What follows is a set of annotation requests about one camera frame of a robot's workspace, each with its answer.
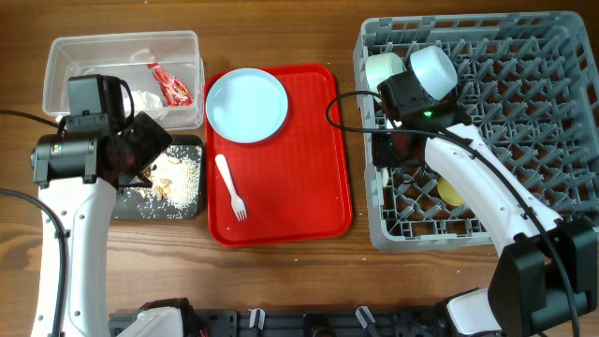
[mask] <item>red wrapper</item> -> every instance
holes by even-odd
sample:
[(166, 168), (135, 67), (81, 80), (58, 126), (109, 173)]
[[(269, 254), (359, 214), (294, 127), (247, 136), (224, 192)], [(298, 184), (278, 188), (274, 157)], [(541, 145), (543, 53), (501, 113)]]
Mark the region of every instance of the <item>red wrapper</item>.
[(148, 64), (153, 77), (160, 84), (162, 95), (170, 107), (188, 106), (194, 103), (194, 98), (179, 79), (168, 74), (158, 63)]

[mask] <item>gray dish rack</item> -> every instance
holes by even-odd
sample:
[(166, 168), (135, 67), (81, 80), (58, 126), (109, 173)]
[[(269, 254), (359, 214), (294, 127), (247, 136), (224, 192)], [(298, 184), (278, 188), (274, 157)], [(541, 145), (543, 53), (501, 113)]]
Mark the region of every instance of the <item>gray dish rack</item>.
[[(488, 146), (537, 198), (568, 218), (599, 221), (599, 76), (584, 22), (574, 12), (368, 19), (354, 48), (357, 90), (368, 90), (370, 55), (441, 48), (458, 72), (452, 91)], [(385, 127), (371, 96), (358, 96), (364, 127)], [(490, 243), (466, 205), (445, 204), (429, 169), (390, 168), (383, 184), (364, 135), (366, 199), (380, 250)]]

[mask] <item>red tray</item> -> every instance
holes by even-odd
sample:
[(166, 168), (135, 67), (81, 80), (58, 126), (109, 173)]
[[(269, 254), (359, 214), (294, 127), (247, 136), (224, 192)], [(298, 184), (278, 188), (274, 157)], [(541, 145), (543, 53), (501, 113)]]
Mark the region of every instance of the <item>red tray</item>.
[[(354, 217), (343, 134), (325, 119), (337, 95), (332, 73), (321, 65), (263, 69), (284, 86), (289, 111), (281, 128), (254, 144), (220, 137), (206, 118), (208, 222), (225, 246), (323, 239), (346, 232)], [(210, 78), (205, 96), (226, 72)], [(339, 123), (337, 107), (331, 118)], [(214, 157), (224, 154), (247, 219), (239, 222)]]

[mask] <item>white tissue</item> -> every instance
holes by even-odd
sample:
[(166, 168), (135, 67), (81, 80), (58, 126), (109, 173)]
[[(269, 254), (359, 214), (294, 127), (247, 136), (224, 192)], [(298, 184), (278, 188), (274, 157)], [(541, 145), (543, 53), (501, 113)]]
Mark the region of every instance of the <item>white tissue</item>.
[[(142, 92), (139, 90), (134, 90), (131, 92), (131, 96), (133, 97), (133, 109), (135, 110), (135, 114), (137, 115), (140, 111), (144, 111), (146, 109), (155, 109), (162, 108), (164, 105), (160, 100), (159, 95), (154, 95), (150, 92)], [(124, 95), (123, 97), (123, 106), (125, 112), (131, 111), (131, 103), (129, 103), (129, 95)], [(157, 113), (148, 113), (152, 118), (164, 118), (164, 116), (168, 113), (168, 111), (160, 111)]]

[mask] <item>black base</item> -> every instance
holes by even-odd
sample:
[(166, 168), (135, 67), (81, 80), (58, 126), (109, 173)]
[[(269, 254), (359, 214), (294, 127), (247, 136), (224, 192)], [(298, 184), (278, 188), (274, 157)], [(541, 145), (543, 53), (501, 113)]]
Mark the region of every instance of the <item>black base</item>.
[[(375, 326), (381, 337), (440, 337), (446, 332), (435, 328), (439, 315), (434, 307), (414, 307), (400, 311), (373, 312)], [(258, 337), (256, 330), (249, 328), (250, 312), (235, 310), (196, 310), (202, 321), (209, 326), (211, 337)], [(308, 337), (305, 336), (304, 317), (321, 314), (328, 319), (330, 329), (337, 337), (364, 337), (354, 311), (305, 311), (266, 312), (262, 336), (264, 337)], [(115, 337), (135, 320), (135, 315), (111, 315), (110, 336)], [(479, 337), (497, 337), (490, 333)]]

